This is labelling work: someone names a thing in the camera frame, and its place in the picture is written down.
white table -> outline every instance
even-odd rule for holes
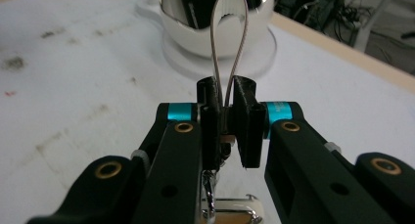
[[[160,102],[196,102],[197,79],[169,65],[162,28],[137,16],[136,0],[0,2],[0,223],[24,223],[55,211],[94,159],[129,157]],[[299,102],[352,162],[376,151],[415,166],[413,78],[281,17],[273,22],[276,59],[255,79],[257,98]],[[23,67],[7,66],[15,57]],[[217,195],[254,194],[276,223],[264,145],[261,169],[246,171],[234,151]]]

blue anodized part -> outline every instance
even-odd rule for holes
[[[180,103],[168,105],[168,120],[192,120],[192,104]]]
[[[266,139],[271,137],[272,124],[280,119],[292,119],[293,113],[291,107],[287,102],[266,102],[268,108],[269,130]]]

brass grommet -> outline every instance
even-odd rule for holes
[[[385,158],[372,158],[371,163],[379,171],[388,173],[390,175],[399,175],[402,173],[402,170],[396,163]]]
[[[297,132],[300,130],[300,127],[296,123],[292,123],[290,121],[283,122],[281,127],[287,131]]]
[[[190,123],[178,123],[174,129],[179,133],[188,133],[193,130],[193,125]]]
[[[118,161],[102,163],[95,170],[95,176],[99,179],[108,179],[116,176],[121,171],[122,165]]]

